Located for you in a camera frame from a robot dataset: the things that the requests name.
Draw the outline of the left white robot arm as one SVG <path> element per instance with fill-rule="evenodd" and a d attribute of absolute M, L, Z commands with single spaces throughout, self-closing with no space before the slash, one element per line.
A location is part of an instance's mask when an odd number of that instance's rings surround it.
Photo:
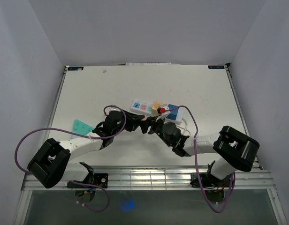
<path fill-rule="evenodd" d="M 47 139 L 28 164 L 28 171 L 45 187 L 52 188 L 60 181 L 74 181 L 83 187 L 95 183 L 94 170 L 84 162 L 72 163 L 74 158 L 106 148 L 114 135 L 122 130 L 134 131 L 146 119 L 127 111 L 111 110 L 85 137 L 65 141 Z"/>

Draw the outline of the blue cube socket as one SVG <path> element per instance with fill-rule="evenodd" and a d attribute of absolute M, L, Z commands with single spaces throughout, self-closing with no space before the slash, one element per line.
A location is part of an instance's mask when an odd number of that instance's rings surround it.
<path fill-rule="evenodd" d="M 170 111 L 170 114 L 166 118 L 169 120 L 176 120 L 178 112 L 179 112 L 178 106 L 169 104 L 168 107 L 169 109 L 171 109 L 171 111 Z"/>

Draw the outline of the beige cube socket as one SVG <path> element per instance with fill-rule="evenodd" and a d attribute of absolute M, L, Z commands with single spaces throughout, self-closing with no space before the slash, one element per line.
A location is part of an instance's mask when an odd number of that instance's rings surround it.
<path fill-rule="evenodd" d="M 158 115 L 158 108 L 162 106 L 163 103 L 160 101 L 154 101 L 152 104 L 152 115 Z"/>

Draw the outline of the teal triangular socket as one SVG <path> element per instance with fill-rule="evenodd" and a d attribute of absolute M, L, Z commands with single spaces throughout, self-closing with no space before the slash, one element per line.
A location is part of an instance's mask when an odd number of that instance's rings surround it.
<path fill-rule="evenodd" d="M 72 132 L 79 135 L 88 135 L 93 129 L 94 127 L 76 119 L 73 122 Z"/>

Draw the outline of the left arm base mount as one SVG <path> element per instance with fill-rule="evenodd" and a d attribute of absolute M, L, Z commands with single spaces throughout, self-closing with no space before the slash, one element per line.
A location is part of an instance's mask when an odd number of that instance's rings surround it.
<path fill-rule="evenodd" d="M 78 183 L 85 183 L 85 184 L 91 184 L 96 185 L 101 188 L 107 188 L 108 187 L 108 173 L 94 173 L 88 177 L 85 178 L 83 181 L 78 181 Z M 96 194 L 96 188 L 92 186 L 81 186 L 74 184 L 72 182 L 67 183 L 67 188 L 84 188 L 84 190 L 76 190 L 75 191 L 75 198 L 77 201 L 82 203 L 90 203 Z"/>

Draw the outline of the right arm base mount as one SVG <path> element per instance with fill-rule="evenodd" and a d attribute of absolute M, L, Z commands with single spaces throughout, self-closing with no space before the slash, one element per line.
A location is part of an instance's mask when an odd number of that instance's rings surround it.
<path fill-rule="evenodd" d="M 208 180 L 205 173 L 201 173 L 200 178 L 204 194 L 210 204 L 222 204 L 229 200 L 235 187 L 235 173 L 228 175 L 224 180 L 216 182 Z"/>

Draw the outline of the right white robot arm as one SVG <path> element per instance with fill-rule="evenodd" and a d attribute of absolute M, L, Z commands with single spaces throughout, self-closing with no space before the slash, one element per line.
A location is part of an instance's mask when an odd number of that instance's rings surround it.
<path fill-rule="evenodd" d="M 219 185 L 227 176 L 237 170 L 250 172 L 260 144 L 255 139 L 230 126 L 224 126 L 219 136 L 191 137 L 183 135 L 173 122 L 165 122 L 158 117 L 140 120 L 144 134 L 156 134 L 172 151 L 180 157 L 217 153 L 220 159 L 213 161 L 203 178 L 211 186 Z"/>

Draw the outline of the white colourful power strip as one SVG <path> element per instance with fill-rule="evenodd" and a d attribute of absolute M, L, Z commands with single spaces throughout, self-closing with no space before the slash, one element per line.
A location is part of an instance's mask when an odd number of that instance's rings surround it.
<path fill-rule="evenodd" d="M 153 102 L 135 98 L 130 106 L 130 110 L 134 113 L 142 114 L 145 116 L 156 116 L 156 115 L 152 115 L 152 104 Z M 179 109 L 176 120 L 169 120 L 167 118 L 166 120 L 169 122 L 180 124 L 183 121 L 183 109 Z"/>

